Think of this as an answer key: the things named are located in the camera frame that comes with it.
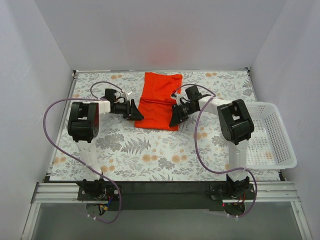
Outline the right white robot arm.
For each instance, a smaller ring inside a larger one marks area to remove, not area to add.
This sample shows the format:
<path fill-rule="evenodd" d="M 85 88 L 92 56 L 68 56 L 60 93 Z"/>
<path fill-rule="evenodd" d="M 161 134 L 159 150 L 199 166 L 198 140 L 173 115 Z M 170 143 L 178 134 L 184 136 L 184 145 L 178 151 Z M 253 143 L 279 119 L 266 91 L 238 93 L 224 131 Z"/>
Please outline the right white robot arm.
<path fill-rule="evenodd" d="M 249 170 L 247 169 L 247 148 L 255 127 L 247 106 L 242 99 L 222 100 L 216 98 L 214 93 L 201 94 L 197 84 L 189 84 L 188 86 L 185 90 L 187 99 L 178 93 L 177 89 L 170 96 L 175 100 L 175 104 L 172 106 L 169 126 L 175 127 L 187 121 L 190 115 L 198 112 L 194 129 L 194 133 L 197 134 L 203 112 L 218 116 L 222 136 L 228 143 L 228 163 L 231 169 L 214 171 L 205 166 L 201 160 L 196 139 L 194 140 L 195 151 L 200 164 L 207 171 L 226 175 L 225 188 L 220 190 L 220 194 L 237 199 L 244 195 L 244 192 L 250 186 Z"/>

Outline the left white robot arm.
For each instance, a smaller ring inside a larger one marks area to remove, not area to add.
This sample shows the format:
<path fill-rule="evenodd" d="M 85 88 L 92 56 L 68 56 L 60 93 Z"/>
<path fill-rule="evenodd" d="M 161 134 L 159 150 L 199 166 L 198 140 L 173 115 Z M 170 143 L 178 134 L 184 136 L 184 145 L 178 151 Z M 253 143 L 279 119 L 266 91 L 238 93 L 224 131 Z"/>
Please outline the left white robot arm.
<path fill-rule="evenodd" d="M 126 92 L 121 91 L 117 97 L 117 90 L 112 88 L 105 89 L 104 96 L 97 101 L 89 103 L 75 101 L 71 104 L 67 132 L 75 142 L 79 150 L 79 159 L 85 167 L 85 175 L 80 186 L 83 187 L 85 194 L 95 200 L 102 200 L 111 195 L 101 177 L 102 171 L 98 164 L 96 148 L 100 118 L 106 114 L 122 115 L 124 119 L 133 121 L 144 119 L 135 101 L 130 100 Z"/>

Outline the white plastic basket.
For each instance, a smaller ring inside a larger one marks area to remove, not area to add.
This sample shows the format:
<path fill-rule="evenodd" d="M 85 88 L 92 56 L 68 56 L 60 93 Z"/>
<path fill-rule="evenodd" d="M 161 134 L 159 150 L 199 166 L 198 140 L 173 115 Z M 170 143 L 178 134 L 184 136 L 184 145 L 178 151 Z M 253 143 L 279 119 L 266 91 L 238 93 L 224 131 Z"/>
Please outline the white plastic basket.
<path fill-rule="evenodd" d="M 247 146 L 247 167 L 252 170 L 285 170 L 297 165 L 286 127 L 278 108 L 269 102 L 246 103 L 254 124 Z"/>

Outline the aluminium frame rail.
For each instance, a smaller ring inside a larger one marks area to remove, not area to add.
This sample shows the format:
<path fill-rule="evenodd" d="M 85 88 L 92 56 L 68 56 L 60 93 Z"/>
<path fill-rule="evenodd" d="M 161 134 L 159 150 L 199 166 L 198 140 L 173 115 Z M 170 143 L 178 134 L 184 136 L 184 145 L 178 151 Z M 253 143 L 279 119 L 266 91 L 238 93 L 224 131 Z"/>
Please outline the aluminium frame rail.
<path fill-rule="evenodd" d="M 74 182 L 38 183 L 31 203 L 73 203 L 80 187 Z M 257 202 L 299 202 L 295 184 L 290 181 L 259 181 Z"/>

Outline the orange t shirt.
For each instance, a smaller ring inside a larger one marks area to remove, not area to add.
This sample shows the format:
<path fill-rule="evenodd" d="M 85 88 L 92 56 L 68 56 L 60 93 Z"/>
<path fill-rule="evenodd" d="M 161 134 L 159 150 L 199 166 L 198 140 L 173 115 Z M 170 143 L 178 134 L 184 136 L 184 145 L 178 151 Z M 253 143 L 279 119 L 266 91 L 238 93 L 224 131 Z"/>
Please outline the orange t shirt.
<path fill-rule="evenodd" d="M 176 103 L 171 94 L 182 85 L 182 80 L 181 74 L 162 75 L 146 72 L 138 104 L 138 110 L 144 119 L 137 120 L 134 126 L 142 129 L 178 131 L 178 125 L 170 127 L 172 106 Z"/>

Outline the floral table mat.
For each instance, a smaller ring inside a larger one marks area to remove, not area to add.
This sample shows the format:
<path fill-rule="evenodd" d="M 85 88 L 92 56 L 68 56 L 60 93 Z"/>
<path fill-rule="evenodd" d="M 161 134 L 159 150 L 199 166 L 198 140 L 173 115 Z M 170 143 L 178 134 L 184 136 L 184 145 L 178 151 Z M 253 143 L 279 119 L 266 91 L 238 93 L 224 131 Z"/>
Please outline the floral table mat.
<path fill-rule="evenodd" d="M 221 100 L 255 101 L 247 71 L 186 71 L 161 72 L 162 75 L 181 74 L 182 84 L 207 87 Z M 144 72 L 79 73 L 73 86 L 73 98 L 91 99 L 90 87 L 99 81 L 114 83 L 122 89 L 132 89 L 130 97 L 136 105 L 144 88 Z M 198 113 L 180 125 L 178 131 L 135 128 L 133 121 L 121 115 L 106 114 L 101 120 L 96 138 L 98 164 L 105 176 L 114 181 L 224 181 L 226 175 L 206 171 L 199 163 L 194 146 L 194 128 Z M 68 135 L 66 119 L 58 146 L 73 156 L 79 150 Z M 197 130 L 199 153 L 205 165 L 214 171 L 225 171 L 228 146 L 223 138 L 219 119 L 204 112 Z M 86 168 L 57 151 L 50 181 L 80 181 Z"/>

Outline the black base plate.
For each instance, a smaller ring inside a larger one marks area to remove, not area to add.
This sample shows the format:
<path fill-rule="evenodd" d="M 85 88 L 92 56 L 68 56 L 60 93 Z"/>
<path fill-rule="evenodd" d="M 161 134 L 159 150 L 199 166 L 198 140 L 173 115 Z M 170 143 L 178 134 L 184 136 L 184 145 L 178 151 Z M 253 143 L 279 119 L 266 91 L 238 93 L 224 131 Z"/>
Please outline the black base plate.
<path fill-rule="evenodd" d="M 255 188 L 235 189 L 225 181 L 78 181 L 77 200 L 117 210 L 222 211 L 223 201 L 253 200 Z"/>

